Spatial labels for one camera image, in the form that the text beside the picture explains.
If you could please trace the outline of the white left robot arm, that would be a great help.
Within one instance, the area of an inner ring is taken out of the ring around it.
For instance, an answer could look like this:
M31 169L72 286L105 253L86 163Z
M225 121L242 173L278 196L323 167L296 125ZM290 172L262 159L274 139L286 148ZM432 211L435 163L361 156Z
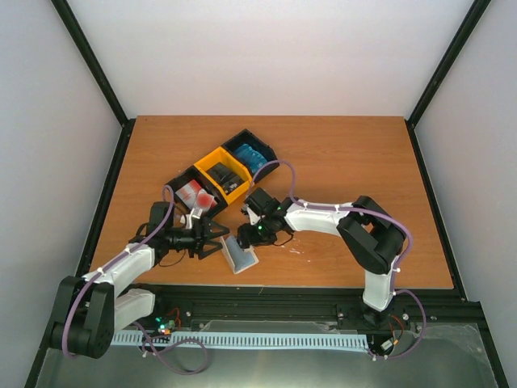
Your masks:
M149 220L126 247L103 266L83 276L67 276L58 286L45 332L50 348L66 356L98 359L114 334L140 318L150 325L163 323L168 305L145 289L130 289L141 274L157 267L170 251L185 251L204 259L221 250L219 238L229 228L198 210L174 224L174 205L153 203Z

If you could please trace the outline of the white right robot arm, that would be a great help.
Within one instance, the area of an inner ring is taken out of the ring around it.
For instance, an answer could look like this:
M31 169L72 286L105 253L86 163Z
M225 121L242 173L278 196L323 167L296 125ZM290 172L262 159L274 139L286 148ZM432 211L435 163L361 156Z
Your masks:
M241 249L272 246L280 232L310 231L340 237L364 270L364 305L379 313L389 307L395 296L397 262L412 238L407 228L371 197L360 196L354 202L336 205L294 196L278 201L258 188L246 198L243 212L249 221L237 229Z

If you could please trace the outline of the black vip card stack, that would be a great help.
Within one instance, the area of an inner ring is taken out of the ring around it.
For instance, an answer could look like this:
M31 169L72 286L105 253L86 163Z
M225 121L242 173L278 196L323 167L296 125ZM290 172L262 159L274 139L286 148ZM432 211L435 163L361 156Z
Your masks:
M244 183L243 179L237 173L221 162L210 167L207 173L221 187L223 193L226 195Z

